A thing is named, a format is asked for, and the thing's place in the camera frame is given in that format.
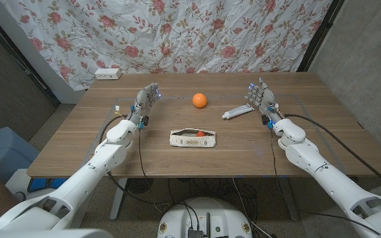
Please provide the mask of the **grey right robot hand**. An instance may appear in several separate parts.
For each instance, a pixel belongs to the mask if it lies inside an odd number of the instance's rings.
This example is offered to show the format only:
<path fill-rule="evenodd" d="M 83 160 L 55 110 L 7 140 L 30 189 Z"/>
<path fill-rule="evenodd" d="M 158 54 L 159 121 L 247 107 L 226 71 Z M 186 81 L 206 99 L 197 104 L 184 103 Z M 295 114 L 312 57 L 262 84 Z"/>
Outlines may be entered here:
<path fill-rule="evenodd" d="M 250 83 L 248 91 L 245 99 L 259 109 L 264 125 L 272 128 L 278 121 L 284 118 L 279 112 L 278 103 L 275 100 L 273 92 L 261 78 L 259 78 L 258 85 Z"/>

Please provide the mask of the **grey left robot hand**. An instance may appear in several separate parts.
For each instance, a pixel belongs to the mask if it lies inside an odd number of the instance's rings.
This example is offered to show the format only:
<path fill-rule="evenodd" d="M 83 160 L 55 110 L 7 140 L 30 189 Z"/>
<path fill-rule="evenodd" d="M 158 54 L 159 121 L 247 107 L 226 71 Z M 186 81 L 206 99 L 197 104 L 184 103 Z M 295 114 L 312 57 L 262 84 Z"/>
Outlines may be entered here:
<path fill-rule="evenodd" d="M 131 107 L 131 113 L 127 115 L 126 119 L 137 125 L 143 122 L 144 125 L 147 126 L 151 108 L 160 99 L 160 97 L 161 94 L 158 90 L 157 83 L 152 83 L 144 87 L 138 92 Z"/>

